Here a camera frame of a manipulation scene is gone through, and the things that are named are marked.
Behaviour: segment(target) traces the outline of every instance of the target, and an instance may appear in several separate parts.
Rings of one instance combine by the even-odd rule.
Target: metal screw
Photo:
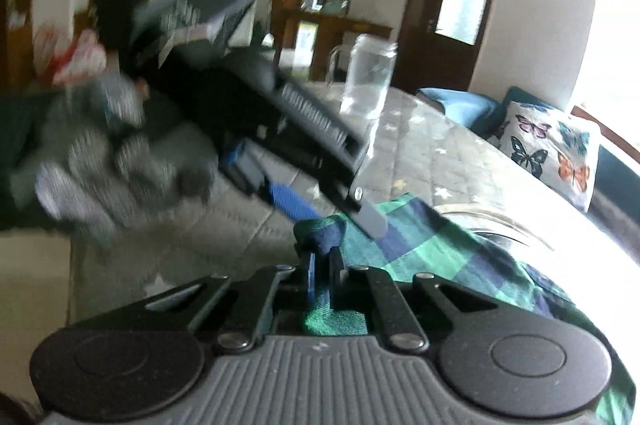
[[[424,346],[424,340],[413,333],[398,333],[391,335],[391,343],[402,351],[415,351]]]
[[[222,333],[218,337],[218,344],[225,349],[242,349],[249,345],[249,339],[243,334],[236,331]]]

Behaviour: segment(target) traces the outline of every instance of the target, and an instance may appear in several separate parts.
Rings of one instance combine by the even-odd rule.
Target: plaid fabric
[[[423,201],[406,194],[378,206],[386,214],[389,229],[379,241],[371,241],[348,218],[335,214],[294,227],[298,243],[328,253],[340,246],[345,265],[368,264],[386,270],[396,281],[411,281],[414,274],[430,271],[439,277],[498,300],[558,319],[592,333],[611,355],[610,387],[602,396],[597,415],[605,423],[626,425],[636,400],[636,387],[606,336],[575,307],[564,291],[540,272],[513,259],[505,250],[473,235],[439,215]],[[328,293],[318,297],[306,319],[315,335],[367,333],[364,316],[334,312]]]

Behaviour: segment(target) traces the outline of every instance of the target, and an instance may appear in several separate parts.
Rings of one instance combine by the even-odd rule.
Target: cushion
[[[519,102],[520,104],[533,104],[534,106],[541,106],[543,108],[547,108],[550,110],[554,110],[551,104],[546,103],[544,100],[540,100],[536,95],[532,95],[529,92],[526,92],[523,89],[520,89],[517,86],[511,86],[507,94],[504,95],[504,100],[502,101],[502,105],[505,110],[509,107],[511,102]]]
[[[577,209],[589,209],[601,140],[595,122],[511,102],[497,137],[497,147],[515,163]]]
[[[484,95],[466,91],[424,88],[417,92],[417,97],[421,96],[440,103],[444,107],[447,118],[483,138],[504,119],[505,110],[501,103]]]

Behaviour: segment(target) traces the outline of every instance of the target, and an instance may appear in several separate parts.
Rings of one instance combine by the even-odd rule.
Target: blue cloth
[[[295,223],[320,218],[320,214],[289,185],[270,182],[269,194],[273,206]]]
[[[418,93],[440,103],[447,118],[478,136],[490,135],[506,116],[506,110],[500,102],[484,95],[439,88],[424,88]]]

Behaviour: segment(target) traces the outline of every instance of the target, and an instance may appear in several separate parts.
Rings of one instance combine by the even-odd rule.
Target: gray tablecloth
[[[316,86],[316,92],[334,103],[340,96],[338,86]],[[610,341],[629,370],[640,373],[633,334],[620,325],[640,306],[640,271],[584,215],[487,142],[395,89],[373,150],[358,178],[367,197],[382,202],[411,192],[467,227],[497,225],[497,231],[530,238],[532,246],[513,255],[520,253],[519,259],[561,285],[601,329],[613,329]],[[277,181],[292,185],[323,215],[332,213],[313,180],[260,154]],[[295,263],[292,223],[259,200],[224,188],[214,206],[183,206],[110,246],[74,240],[71,319],[206,275],[246,278],[264,265]],[[615,305],[607,303],[612,297]]]

